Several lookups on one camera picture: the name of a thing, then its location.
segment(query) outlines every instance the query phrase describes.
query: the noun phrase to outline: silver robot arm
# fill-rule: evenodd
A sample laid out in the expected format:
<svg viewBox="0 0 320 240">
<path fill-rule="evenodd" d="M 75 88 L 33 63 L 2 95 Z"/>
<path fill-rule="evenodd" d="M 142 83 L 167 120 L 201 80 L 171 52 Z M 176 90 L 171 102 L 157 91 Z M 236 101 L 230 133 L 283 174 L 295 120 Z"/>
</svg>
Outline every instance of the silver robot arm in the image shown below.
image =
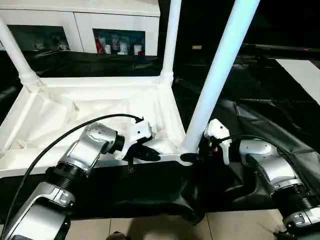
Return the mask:
<svg viewBox="0 0 320 240">
<path fill-rule="evenodd" d="M 46 181 L 41 182 L 5 229 L 5 240 L 64 240 L 70 220 L 64 213 L 73 206 L 77 191 L 88 178 L 101 154 L 123 159 L 130 146 L 151 137 L 147 121 L 132 126 L 124 136 L 101 123 L 85 127 L 58 161 Z"/>
<path fill-rule="evenodd" d="M 275 146 L 257 139 L 242 140 L 239 151 L 243 164 L 258 172 L 289 233 L 305 235 L 315 227 L 320 229 L 319 200 L 312 196 Z"/>
</svg>

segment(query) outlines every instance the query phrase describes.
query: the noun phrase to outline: cabinet door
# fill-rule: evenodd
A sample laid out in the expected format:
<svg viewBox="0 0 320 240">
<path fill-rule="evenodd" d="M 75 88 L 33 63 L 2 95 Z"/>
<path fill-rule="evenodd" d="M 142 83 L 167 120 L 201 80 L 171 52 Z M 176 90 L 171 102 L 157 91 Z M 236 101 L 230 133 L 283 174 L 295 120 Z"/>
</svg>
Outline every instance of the cabinet door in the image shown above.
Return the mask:
<svg viewBox="0 0 320 240">
<path fill-rule="evenodd" d="M 0 9 L 0 15 L 23 51 L 84 51 L 73 12 Z"/>
<path fill-rule="evenodd" d="M 123 39 L 131 54 L 134 53 L 134 45 L 138 45 L 145 55 L 157 55 L 159 17 L 80 12 L 74 14 L 84 52 L 97 53 L 97 49 L 110 45 L 111 53 L 117 54 L 117 51 L 122 50 L 117 50 L 115 44 L 119 41 L 121 45 Z"/>
</svg>

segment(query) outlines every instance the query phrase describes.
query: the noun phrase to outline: tiled floor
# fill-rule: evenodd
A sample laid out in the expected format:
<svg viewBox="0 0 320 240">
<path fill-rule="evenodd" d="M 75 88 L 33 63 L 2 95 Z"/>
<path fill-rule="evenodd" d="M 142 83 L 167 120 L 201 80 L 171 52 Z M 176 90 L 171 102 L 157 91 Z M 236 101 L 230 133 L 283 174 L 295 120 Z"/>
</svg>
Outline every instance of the tiled floor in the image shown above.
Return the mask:
<svg viewBox="0 0 320 240">
<path fill-rule="evenodd" d="M 119 231 L 132 240 L 274 240 L 279 230 L 278 210 L 230 211 L 208 213 L 196 226 L 168 215 L 73 221 L 67 239 L 105 240 Z"/>
</svg>

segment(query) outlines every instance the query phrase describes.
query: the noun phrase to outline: black cable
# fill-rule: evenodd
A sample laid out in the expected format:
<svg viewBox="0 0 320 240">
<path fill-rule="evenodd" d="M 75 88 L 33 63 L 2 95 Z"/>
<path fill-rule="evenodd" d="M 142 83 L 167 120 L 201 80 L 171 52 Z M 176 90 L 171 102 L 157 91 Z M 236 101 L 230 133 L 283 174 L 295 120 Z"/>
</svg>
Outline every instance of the black cable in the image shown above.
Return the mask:
<svg viewBox="0 0 320 240">
<path fill-rule="evenodd" d="M 103 119 L 109 119 L 109 118 L 114 118 L 114 117 L 127 117 L 127 118 L 132 118 L 132 119 L 135 119 L 135 121 L 137 123 L 143 121 L 143 119 L 137 117 L 137 116 L 133 116 L 133 115 L 130 115 L 130 114 L 125 114 L 125 113 L 116 113 L 116 114 L 110 114 L 110 115 L 104 115 L 104 116 L 100 116 L 100 117 L 97 117 L 97 118 L 94 118 L 92 120 L 89 120 L 89 121 L 86 121 L 74 128 L 72 128 L 71 130 L 67 131 L 65 134 L 63 134 L 62 136 L 60 136 L 59 138 L 57 138 L 55 141 L 53 141 L 49 146 L 47 146 L 35 159 L 34 161 L 31 163 L 31 165 L 29 166 L 29 168 L 27 169 L 27 171 L 25 172 L 22 180 L 21 180 L 21 183 L 14 195 L 14 198 L 12 200 L 12 203 L 10 205 L 10 208 L 9 208 L 9 211 L 7 213 L 7 216 L 6 216 L 6 219 L 5 219 L 5 222 L 4 222 L 4 225 L 3 225 L 3 229 L 2 229 L 2 233 L 0 235 L 0 240 L 3 239 L 3 235 L 4 235 L 4 232 L 6 230 L 6 226 L 8 225 L 9 221 L 10 221 L 10 217 L 11 217 L 11 214 L 12 214 L 12 211 L 13 211 L 13 208 L 15 206 L 15 203 L 17 201 L 17 198 L 18 198 L 18 195 L 22 189 L 22 187 L 24 186 L 25 184 L 25 181 L 27 179 L 27 177 L 30 175 L 31 171 L 34 169 L 34 167 L 36 166 L 36 164 L 39 162 L 39 160 L 54 146 L 56 145 L 58 142 L 60 142 L 62 139 L 64 139 L 65 137 L 67 137 L 68 135 L 72 134 L 73 132 L 75 132 L 76 130 L 78 129 L 81 129 L 83 127 L 85 127 L 86 125 L 88 124 L 92 124 L 94 122 L 97 122 L 99 120 L 103 120 Z"/>
<path fill-rule="evenodd" d="M 236 139 L 240 139 L 240 140 L 245 140 L 245 139 L 259 139 L 262 141 L 265 141 L 269 144 L 274 145 L 284 156 L 285 156 L 285 160 L 288 161 L 288 163 L 290 164 L 290 166 L 297 172 L 299 178 L 301 178 L 302 182 L 311 190 L 311 186 L 308 183 L 308 181 L 305 179 L 305 177 L 302 175 L 301 171 L 299 169 L 296 168 L 295 164 L 293 163 L 293 161 L 291 160 L 291 157 L 289 156 L 289 153 L 283 149 L 281 146 L 279 146 L 277 143 L 275 143 L 272 140 L 269 140 L 263 136 L 258 136 L 258 135 L 253 135 L 253 134 L 235 134 L 232 136 L 227 136 L 224 138 L 219 138 L 219 139 L 213 139 L 211 140 L 212 142 L 212 146 L 218 146 L 220 143 L 222 143 L 225 140 L 236 140 Z"/>
</svg>

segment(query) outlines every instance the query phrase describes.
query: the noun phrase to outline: yellow label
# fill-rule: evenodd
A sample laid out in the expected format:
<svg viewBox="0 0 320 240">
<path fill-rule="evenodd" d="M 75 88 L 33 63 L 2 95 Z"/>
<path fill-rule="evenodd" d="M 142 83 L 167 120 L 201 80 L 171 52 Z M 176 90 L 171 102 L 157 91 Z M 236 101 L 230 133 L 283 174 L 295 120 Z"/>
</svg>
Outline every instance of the yellow label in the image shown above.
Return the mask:
<svg viewBox="0 0 320 240">
<path fill-rule="evenodd" d="M 202 46 L 201 45 L 192 45 L 192 50 L 201 50 Z"/>
</svg>

